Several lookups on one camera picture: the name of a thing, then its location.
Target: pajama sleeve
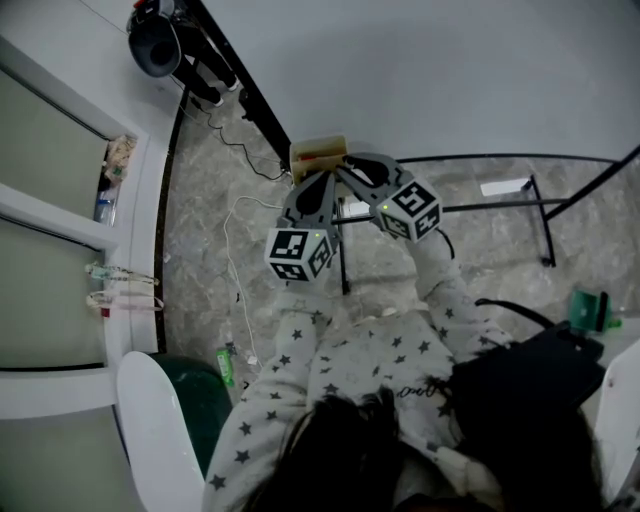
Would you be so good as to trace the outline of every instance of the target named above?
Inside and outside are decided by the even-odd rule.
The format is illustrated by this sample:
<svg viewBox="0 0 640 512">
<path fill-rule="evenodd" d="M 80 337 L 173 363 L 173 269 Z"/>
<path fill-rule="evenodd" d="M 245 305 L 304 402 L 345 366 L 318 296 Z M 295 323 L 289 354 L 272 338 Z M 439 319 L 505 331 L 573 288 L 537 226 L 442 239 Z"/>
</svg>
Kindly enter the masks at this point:
<svg viewBox="0 0 640 512">
<path fill-rule="evenodd" d="M 309 368 L 330 303 L 311 288 L 289 286 L 276 309 L 282 320 L 276 355 L 227 419 L 206 476 L 202 510 L 241 510 L 274 469 L 284 436 L 306 411 Z"/>
<path fill-rule="evenodd" d="M 456 362 L 474 359 L 479 352 L 512 340 L 469 296 L 441 233 L 406 245 L 418 272 L 418 298 L 429 306 L 434 328 Z"/>
</svg>

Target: white wall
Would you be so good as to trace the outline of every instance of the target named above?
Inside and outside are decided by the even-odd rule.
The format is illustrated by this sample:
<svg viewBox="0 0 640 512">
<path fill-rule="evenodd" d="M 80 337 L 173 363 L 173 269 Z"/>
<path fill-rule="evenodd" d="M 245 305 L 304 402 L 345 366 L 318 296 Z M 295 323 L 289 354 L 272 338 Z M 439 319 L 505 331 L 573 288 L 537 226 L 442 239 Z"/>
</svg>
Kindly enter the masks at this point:
<svg viewBox="0 0 640 512">
<path fill-rule="evenodd" d="M 111 17 L 115 6 L 126 24 L 129 2 L 92 3 Z M 131 58 L 127 36 L 78 0 L 5 0 L 0 36 L 104 112 L 119 112 L 168 140 L 180 90 L 146 76 Z"/>
<path fill-rule="evenodd" d="M 630 0 L 202 0 L 292 140 L 397 158 L 640 143 Z"/>
</svg>

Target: marble floor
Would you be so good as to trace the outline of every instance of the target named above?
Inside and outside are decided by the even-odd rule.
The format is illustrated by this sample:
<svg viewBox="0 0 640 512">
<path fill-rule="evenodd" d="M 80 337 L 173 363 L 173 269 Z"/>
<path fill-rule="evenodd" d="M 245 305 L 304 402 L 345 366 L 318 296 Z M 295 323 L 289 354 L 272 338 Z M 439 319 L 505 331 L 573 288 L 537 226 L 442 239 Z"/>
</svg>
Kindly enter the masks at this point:
<svg viewBox="0 0 640 512">
<path fill-rule="evenodd" d="M 212 109 L 210 123 L 223 126 L 228 142 L 243 142 L 256 169 L 280 173 L 278 159 L 252 123 L 241 119 L 237 94 Z M 241 148 L 225 146 L 207 126 L 208 116 L 189 105 L 176 148 L 166 212 L 164 243 L 165 331 L 169 353 L 203 359 L 214 366 L 216 350 L 231 347 L 239 398 L 245 382 L 259 367 L 250 363 L 249 332 L 239 290 L 232 277 L 223 225 L 235 200 L 250 195 L 282 204 L 291 188 L 288 176 L 271 182 L 253 173 Z M 480 184 L 535 174 L 542 194 L 563 197 L 597 175 L 604 164 L 554 159 L 473 159 L 406 164 L 424 175 L 445 205 L 488 201 Z M 510 208 L 447 214 L 443 229 L 450 235 L 464 276 L 477 297 L 521 303 L 549 318 L 566 318 L 574 288 L 607 291 L 614 308 L 633 315 L 640 311 L 640 194 L 638 162 L 619 173 L 581 203 L 551 222 L 558 267 L 545 268 L 542 224 L 537 209 Z M 505 199 L 520 199 L 522 194 Z M 251 322 L 257 356 L 263 362 L 274 352 L 278 324 L 272 310 L 280 283 L 266 269 L 263 250 L 267 231 L 278 210 L 240 200 L 227 228 L 233 258 Z M 347 272 L 352 284 L 343 297 L 336 258 L 327 282 L 336 314 L 331 328 L 340 330 L 388 308 L 407 311 L 423 307 L 415 290 L 415 268 L 408 255 L 369 224 L 346 226 Z M 522 317 L 495 309 L 493 314 L 516 339 L 538 327 Z"/>
</svg>

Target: black cable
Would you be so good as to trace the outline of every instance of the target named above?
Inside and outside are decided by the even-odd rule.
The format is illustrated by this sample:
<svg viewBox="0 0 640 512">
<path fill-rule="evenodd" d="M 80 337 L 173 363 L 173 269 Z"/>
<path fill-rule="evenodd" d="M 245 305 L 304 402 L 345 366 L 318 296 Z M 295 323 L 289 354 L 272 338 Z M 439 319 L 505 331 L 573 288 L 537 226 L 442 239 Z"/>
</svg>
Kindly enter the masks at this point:
<svg viewBox="0 0 640 512">
<path fill-rule="evenodd" d="M 447 234 L 446 234 L 444 231 L 442 231 L 440 228 L 436 228 L 436 231 L 437 231 L 438 233 L 440 233 L 440 234 L 444 237 L 445 241 L 447 242 L 447 245 L 449 246 L 449 250 L 451 251 L 451 259 L 452 259 L 452 260 L 455 260 L 455 259 L 456 259 L 456 251 L 455 251 L 455 249 L 453 248 L 453 244 L 451 243 L 451 240 L 449 239 L 449 235 L 447 235 Z"/>
<path fill-rule="evenodd" d="M 277 181 L 280 178 L 282 178 L 282 176 L 284 176 L 285 174 L 287 174 L 287 169 L 283 169 L 282 172 L 280 174 L 278 174 L 278 176 L 276 176 L 275 178 L 272 178 L 271 176 L 268 176 L 264 173 L 261 173 L 260 171 L 258 171 L 254 166 L 253 166 L 253 162 L 251 161 L 251 158 L 249 158 L 249 151 L 247 151 L 247 146 L 245 146 L 242 142 L 227 142 L 226 140 L 224 140 L 224 136 L 222 135 L 222 126 L 214 126 L 211 124 L 211 112 L 207 112 L 206 110 L 204 110 L 202 108 L 202 105 L 200 105 L 200 102 L 198 100 L 196 100 L 195 98 L 191 98 L 191 103 L 193 103 L 193 105 L 200 111 L 203 112 L 204 114 L 207 115 L 207 125 L 209 126 L 209 128 L 211 128 L 212 130 L 219 130 L 219 135 L 220 135 L 220 141 L 225 145 L 225 146 L 229 146 L 229 147 L 241 147 L 242 150 L 244 151 L 244 156 L 247 159 L 247 163 L 249 164 L 249 166 L 251 167 L 251 170 L 257 174 L 258 176 L 262 176 L 263 178 L 269 180 L 269 181 Z"/>
</svg>

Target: star print pajama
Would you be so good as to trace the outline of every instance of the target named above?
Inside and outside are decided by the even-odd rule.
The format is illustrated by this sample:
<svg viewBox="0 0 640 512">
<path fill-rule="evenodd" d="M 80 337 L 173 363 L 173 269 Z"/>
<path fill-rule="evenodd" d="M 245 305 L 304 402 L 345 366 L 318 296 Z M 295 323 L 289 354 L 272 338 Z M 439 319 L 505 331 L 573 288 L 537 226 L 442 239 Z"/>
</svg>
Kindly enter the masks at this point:
<svg viewBox="0 0 640 512">
<path fill-rule="evenodd" d="M 456 362 L 511 338 L 481 316 L 440 235 L 407 248 L 428 313 L 372 320 L 322 338 L 331 303 L 310 285 L 296 283 L 281 293 L 276 355 L 223 428 L 207 474 L 203 511 L 240 510 L 273 470 L 288 429 L 327 394 L 358 401 L 386 386 L 395 395 L 403 442 L 432 461 L 439 447 L 456 446 L 449 404 L 426 378 L 446 379 Z M 407 478 L 399 481 L 406 490 L 396 489 L 398 503 L 410 496 L 409 488 L 413 493 L 419 487 L 407 484 Z"/>
</svg>

